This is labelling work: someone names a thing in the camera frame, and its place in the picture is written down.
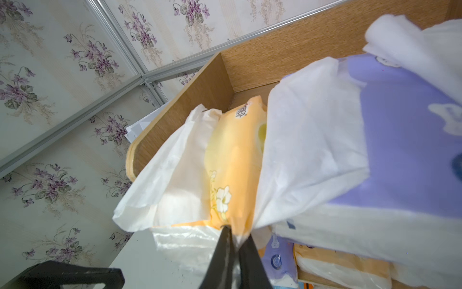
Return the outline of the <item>purple white tissue pack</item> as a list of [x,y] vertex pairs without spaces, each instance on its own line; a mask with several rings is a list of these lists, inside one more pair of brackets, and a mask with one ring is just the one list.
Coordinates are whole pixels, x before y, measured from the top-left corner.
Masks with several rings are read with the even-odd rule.
[[385,14],[268,98],[254,228],[462,274],[462,22]]

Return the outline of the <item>beige tissue pack shelf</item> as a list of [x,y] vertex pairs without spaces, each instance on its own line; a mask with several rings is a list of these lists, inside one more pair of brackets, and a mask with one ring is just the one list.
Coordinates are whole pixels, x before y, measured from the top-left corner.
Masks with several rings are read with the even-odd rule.
[[390,289],[390,264],[335,250],[295,244],[297,266],[350,289]]

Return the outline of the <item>orange yellow tissue pack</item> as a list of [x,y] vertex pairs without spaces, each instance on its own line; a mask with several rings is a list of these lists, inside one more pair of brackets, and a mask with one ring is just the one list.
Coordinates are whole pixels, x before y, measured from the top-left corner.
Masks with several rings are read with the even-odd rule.
[[266,136],[260,96],[226,113],[197,106],[159,148],[114,210],[124,231],[229,226],[251,234]]

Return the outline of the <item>white paper stack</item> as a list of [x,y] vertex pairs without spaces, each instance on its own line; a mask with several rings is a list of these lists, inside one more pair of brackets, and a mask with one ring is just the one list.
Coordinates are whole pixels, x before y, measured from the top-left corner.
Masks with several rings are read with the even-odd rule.
[[134,124],[126,128],[125,138],[133,143],[134,140],[149,126],[149,124],[167,107],[168,103],[157,108],[155,111],[149,113],[142,119],[136,121]]

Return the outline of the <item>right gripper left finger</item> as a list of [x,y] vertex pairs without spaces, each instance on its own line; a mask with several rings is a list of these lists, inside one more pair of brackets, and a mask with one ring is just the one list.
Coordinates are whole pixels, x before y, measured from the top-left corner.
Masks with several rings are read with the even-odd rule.
[[231,289],[235,258],[232,229],[225,225],[199,289]]

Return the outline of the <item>purple wet wipes pack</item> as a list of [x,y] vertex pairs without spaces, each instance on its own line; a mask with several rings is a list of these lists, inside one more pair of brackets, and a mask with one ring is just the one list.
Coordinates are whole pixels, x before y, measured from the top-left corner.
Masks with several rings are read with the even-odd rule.
[[294,244],[288,239],[272,234],[262,264],[274,289],[299,288]]

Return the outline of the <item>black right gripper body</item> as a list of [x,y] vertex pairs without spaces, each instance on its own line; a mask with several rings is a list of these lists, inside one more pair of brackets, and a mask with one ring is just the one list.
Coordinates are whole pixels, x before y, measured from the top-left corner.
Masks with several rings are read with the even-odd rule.
[[121,289],[125,278],[121,269],[83,267],[46,261],[25,269],[2,286],[3,289],[62,289],[65,285],[103,284],[106,289]]

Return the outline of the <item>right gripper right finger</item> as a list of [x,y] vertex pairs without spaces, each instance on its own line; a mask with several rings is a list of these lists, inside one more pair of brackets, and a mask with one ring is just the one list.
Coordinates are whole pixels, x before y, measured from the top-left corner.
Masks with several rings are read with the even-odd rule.
[[241,289],[273,289],[252,236],[238,251],[241,269]]

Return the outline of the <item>wooden three-tier shelf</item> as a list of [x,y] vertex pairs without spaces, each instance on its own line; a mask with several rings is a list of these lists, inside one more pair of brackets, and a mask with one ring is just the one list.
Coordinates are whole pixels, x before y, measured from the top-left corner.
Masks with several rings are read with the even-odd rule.
[[[217,109],[226,113],[245,104],[252,97],[260,96],[267,108],[268,117],[270,92],[283,78],[326,57],[340,60],[363,54],[367,44],[367,29],[385,14],[405,16],[424,30],[449,20],[462,21],[462,4],[460,1],[353,1],[338,8],[325,9],[320,15],[298,20],[294,24],[216,53],[131,143],[126,159],[128,178],[132,183],[136,180],[159,148],[199,105],[207,110]],[[157,249],[166,254],[169,260],[199,273],[203,281],[222,228],[217,230],[209,226],[174,226],[146,230],[153,233]],[[288,239],[294,245],[306,245],[278,234],[272,226],[253,227],[250,236],[255,242],[261,261],[272,234]],[[240,287],[238,251],[245,241],[236,245],[233,236],[233,242],[236,258],[232,286]],[[386,262],[390,264],[391,289],[459,289],[462,286],[462,275],[451,276],[392,261]],[[297,271],[298,279],[335,289],[344,287],[303,272],[298,266]]]

